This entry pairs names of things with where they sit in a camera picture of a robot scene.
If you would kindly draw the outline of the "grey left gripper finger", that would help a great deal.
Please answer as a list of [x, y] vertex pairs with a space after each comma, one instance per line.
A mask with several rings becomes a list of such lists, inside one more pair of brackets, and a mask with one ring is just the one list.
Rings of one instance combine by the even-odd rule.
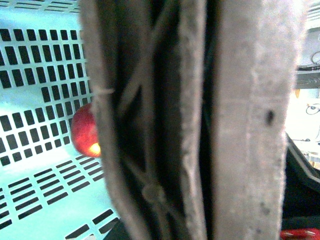
[[212, 237], [277, 240], [285, 121], [306, 32], [305, 0], [221, 0], [212, 103]]

